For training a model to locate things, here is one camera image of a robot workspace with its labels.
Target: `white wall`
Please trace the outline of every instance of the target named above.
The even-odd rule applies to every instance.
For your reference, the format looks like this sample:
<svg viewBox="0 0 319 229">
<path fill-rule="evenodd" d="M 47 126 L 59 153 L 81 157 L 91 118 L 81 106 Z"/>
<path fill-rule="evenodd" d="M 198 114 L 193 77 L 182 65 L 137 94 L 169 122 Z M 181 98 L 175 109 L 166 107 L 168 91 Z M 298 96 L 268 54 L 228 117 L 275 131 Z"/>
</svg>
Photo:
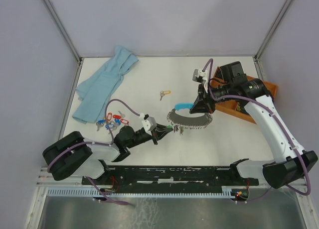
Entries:
<svg viewBox="0 0 319 229">
<path fill-rule="evenodd" d="M 0 0 L 0 228 L 22 228 L 76 61 L 41 0 Z"/>
<path fill-rule="evenodd" d="M 295 0 L 271 41 L 262 64 L 267 80 L 279 85 L 276 106 L 306 150 L 319 155 L 319 5 Z M 319 209 L 319 163 L 310 172 Z"/>
<path fill-rule="evenodd" d="M 81 56 L 255 55 L 285 0 L 51 0 Z"/>
</svg>

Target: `white table surface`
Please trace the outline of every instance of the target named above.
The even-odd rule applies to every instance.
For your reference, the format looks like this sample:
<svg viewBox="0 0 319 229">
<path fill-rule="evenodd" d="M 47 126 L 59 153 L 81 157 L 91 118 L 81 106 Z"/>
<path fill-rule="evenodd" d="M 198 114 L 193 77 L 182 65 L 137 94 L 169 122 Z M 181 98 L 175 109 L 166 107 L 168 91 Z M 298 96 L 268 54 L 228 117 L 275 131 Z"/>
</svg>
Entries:
<svg viewBox="0 0 319 229">
<path fill-rule="evenodd" d="M 209 57 L 140 57 L 131 72 L 112 95 L 126 102 L 139 113 L 153 116 L 157 123 L 168 125 L 167 113 L 177 103 L 193 103 L 197 97 L 198 83 L 192 81 L 194 69 L 202 69 Z M 234 61 L 240 61 L 244 72 L 257 77 L 252 57 L 213 57 L 215 71 Z M 108 58 L 85 58 L 78 84 L 88 79 Z M 171 90 L 160 101 L 160 91 Z M 97 131 L 94 123 L 82 124 L 72 118 L 80 105 L 75 93 L 68 116 L 64 136 L 73 131 L 92 140 L 110 141 L 105 127 Z M 108 112 L 121 111 L 136 131 L 142 128 L 137 116 L 121 103 L 110 104 Z M 229 166 L 243 158 L 252 160 L 273 159 L 270 148 L 256 124 L 215 111 L 213 121 L 206 129 L 186 129 L 182 136 L 169 133 L 158 145 L 152 141 L 130 149 L 131 155 L 117 165 L 181 165 L 181 166 Z"/>
</svg>

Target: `wooden tray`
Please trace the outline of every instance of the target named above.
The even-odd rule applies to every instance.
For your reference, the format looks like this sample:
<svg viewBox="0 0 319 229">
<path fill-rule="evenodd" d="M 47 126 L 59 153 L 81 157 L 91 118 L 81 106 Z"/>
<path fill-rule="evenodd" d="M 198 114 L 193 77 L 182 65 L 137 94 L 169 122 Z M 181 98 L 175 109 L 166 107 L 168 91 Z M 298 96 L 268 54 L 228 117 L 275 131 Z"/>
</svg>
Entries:
<svg viewBox="0 0 319 229">
<path fill-rule="evenodd" d="M 247 76 L 247 79 L 248 81 L 250 80 L 253 80 L 254 77 L 251 77 L 251 76 Z M 277 94 L 277 88 L 278 86 L 273 84 L 273 83 L 270 83 L 270 82 L 267 82 L 267 81 L 263 81 L 266 88 L 271 92 L 271 94 L 273 95 L 274 99 L 276 98 L 276 94 Z M 211 86 L 212 87 L 217 87 L 218 85 L 221 85 L 220 83 L 216 82 L 216 81 L 211 81 Z M 229 114 L 229 115 L 232 115 L 232 116 L 235 116 L 237 118 L 241 118 L 243 120 L 246 120 L 246 121 L 249 121 L 251 123 L 256 123 L 253 118 L 250 116 L 250 115 L 247 115 L 247 114 L 244 114 L 244 113 L 241 113 L 239 111 L 237 111 L 237 102 L 232 100 L 232 101 L 227 101 L 227 102 L 223 102 L 223 103 L 219 103 L 219 104 L 216 104 L 216 109 L 218 111 L 222 111 L 226 114 Z"/>
</svg>

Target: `light blue towel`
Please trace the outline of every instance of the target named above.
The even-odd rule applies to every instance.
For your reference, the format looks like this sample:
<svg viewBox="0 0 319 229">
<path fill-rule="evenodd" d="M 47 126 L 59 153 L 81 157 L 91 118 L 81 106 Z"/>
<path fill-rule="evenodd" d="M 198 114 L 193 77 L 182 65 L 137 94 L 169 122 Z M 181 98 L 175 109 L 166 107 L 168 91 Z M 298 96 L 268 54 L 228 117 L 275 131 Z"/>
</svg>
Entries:
<svg viewBox="0 0 319 229">
<path fill-rule="evenodd" d="M 95 123 L 102 120 L 111 95 L 122 83 L 124 75 L 138 58 L 122 46 L 115 47 L 115 56 L 105 62 L 89 79 L 77 86 L 82 101 L 73 118 L 79 122 Z"/>
</svg>

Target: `key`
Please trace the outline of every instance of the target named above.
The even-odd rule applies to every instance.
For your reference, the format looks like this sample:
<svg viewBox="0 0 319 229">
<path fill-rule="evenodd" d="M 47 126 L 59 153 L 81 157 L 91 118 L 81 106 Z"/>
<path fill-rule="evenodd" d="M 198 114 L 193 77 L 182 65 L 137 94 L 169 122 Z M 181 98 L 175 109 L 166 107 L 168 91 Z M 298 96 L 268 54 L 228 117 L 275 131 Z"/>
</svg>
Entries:
<svg viewBox="0 0 319 229">
<path fill-rule="evenodd" d="M 160 101 L 161 101 L 161 99 L 164 97 L 164 92 L 161 91 L 160 94 L 159 94 L 159 96 L 160 96 Z"/>
<path fill-rule="evenodd" d="M 103 127 L 103 123 L 99 123 L 99 122 L 96 122 L 96 126 L 98 127 L 98 129 L 96 131 L 99 131 L 101 127 Z"/>
<path fill-rule="evenodd" d="M 114 126 L 111 128 L 111 131 L 114 132 L 118 128 L 118 126 L 119 126 L 118 123 L 114 123 Z"/>
<path fill-rule="evenodd" d="M 174 132 L 178 132 L 178 126 L 177 125 L 174 126 Z"/>
<path fill-rule="evenodd" d="M 122 114 L 120 111 L 119 111 L 119 114 L 120 114 L 121 118 L 125 117 L 125 114 Z"/>
</svg>

